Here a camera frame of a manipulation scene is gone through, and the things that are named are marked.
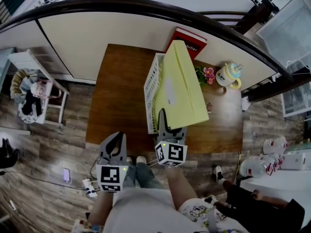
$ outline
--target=red book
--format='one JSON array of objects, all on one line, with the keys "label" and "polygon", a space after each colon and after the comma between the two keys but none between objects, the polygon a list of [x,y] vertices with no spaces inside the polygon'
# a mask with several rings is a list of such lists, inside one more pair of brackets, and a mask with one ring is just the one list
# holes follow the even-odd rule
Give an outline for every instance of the red book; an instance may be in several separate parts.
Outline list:
[{"label": "red book", "polygon": [[167,49],[169,49],[169,46],[174,40],[182,40],[185,42],[190,58],[192,60],[194,60],[194,58],[199,54],[199,52],[201,52],[202,49],[206,46],[206,41],[207,41],[205,38],[197,34],[194,34],[190,31],[176,27],[176,30],[170,40],[170,43],[168,44],[166,48],[166,51]]}]

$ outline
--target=yellow folder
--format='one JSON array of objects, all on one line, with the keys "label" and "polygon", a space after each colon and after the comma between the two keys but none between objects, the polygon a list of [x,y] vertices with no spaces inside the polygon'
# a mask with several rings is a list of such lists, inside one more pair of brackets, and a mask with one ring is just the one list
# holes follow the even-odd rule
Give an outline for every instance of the yellow folder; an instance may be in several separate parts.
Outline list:
[{"label": "yellow folder", "polygon": [[171,43],[160,68],[158,89],[154,96],[157,121],[162,108],[172,130],[208,120],[192,61],[185,43],[180,40]]}]

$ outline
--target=white plastic basket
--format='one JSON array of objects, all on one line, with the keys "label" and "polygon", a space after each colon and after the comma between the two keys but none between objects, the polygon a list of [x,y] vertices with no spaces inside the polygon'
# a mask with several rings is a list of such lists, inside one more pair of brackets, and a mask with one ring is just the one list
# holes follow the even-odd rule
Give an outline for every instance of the white plastic basket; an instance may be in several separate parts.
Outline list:
[{"label": "white plastic basket", "polygon": [[162,66],[164,53],[156,53],[152,65],[150,67],[145,85],[145,106],[146,106],[146,116],[148,124],[148,134],[156,134],[156,118],[154,115],[154,96],[159,85],[159,73]]}]

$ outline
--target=black and white marker cube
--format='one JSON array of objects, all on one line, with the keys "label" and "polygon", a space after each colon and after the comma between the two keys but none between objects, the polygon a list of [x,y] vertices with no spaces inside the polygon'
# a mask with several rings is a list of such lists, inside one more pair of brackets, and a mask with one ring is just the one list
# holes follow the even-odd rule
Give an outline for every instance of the black and white marker cube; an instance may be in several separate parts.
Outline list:
[{"label": "black and white marker cube", "polygon": [[160,141],[155,146],[155,151],[160,165],[178,166],[186,161],[186,145]]},{"label": "black and white marker cube", "polygon": [[105,192],[122,191],[127,170],[128,166],[96,165],[98,186]]}]

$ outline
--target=pink flower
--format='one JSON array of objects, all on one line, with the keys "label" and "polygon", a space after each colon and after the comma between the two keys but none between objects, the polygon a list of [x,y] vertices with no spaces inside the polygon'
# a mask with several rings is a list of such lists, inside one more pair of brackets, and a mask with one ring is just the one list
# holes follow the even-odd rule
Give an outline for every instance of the pink flower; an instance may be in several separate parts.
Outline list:
[{"label": "pink flower", "polygon": [[208,83],[209,83],[209,84],[213,84],[214,79],[215,79],[215,75],[212,74],[212,75],[210,76],[210,78],[208,79]]},{"label": "pink flower", "polygon": [[214,70],[211,67],[209,67],[209,68],[205,67],[203,69],[203,72],[204,72],[203,74],[204,74],[205,77],[210,77],[214,73]]}]

